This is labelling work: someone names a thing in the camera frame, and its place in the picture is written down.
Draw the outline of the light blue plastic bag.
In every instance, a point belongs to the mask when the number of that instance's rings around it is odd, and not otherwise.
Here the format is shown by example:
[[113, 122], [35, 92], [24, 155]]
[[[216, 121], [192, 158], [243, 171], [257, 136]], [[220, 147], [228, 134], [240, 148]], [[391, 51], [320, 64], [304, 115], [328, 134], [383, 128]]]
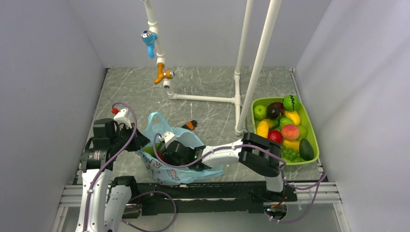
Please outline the light blue plastic bag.
[[[177, 140], [185, 146], [194, 148], [204, 144], [194, 132], [181, 127], [171, 127], [159, 112], [153, 112], [148, 116], [148, 125], [142, 134], [148, 139], [153, 140], [155, 134], [163, 134], [167, 131], [174, 133]], [[161, 185], [176, 186], [179, 184], [190, 184], [194, 181], [216, 178], [224, 174], [223, 166], [217, 166], [214, 169], [202, 170], [200, 172], [189, 168], [176, 169], [163, 165], [155, 156], [149, 155], [142, 149], [138, 150], [136, 154], [140, 156], [154, 181]]]

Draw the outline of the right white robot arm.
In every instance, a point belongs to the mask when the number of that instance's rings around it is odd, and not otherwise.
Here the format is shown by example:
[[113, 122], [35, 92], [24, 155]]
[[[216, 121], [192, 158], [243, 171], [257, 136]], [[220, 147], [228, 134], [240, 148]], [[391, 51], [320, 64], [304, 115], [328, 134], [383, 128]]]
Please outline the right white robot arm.
[[243, 138], [233, 143], [194, 148], [182, 144], [169, 131], [157, 134], [155, 138], [164, 145], [159, 160], [169, 167], [200, 172], [225, 164], [241, 163], [264, 176], [269, 199], [277, 201], [285, 194], [282, 169], [286, 161], [281, 157], [281, 145], [277, 142], [251, 132], [245, 133]]

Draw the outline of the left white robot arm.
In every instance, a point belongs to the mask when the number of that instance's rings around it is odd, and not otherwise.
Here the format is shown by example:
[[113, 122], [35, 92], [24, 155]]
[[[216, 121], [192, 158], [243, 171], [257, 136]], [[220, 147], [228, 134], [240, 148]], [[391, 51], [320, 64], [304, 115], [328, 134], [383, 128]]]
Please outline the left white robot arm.
[[138, 199], [134, 176], [112, 177], [119, 154], [150, 143], [129, 119], [98, 119], [81, 156], [82, 199], [78, 232], [116, 232], [128, 203]]

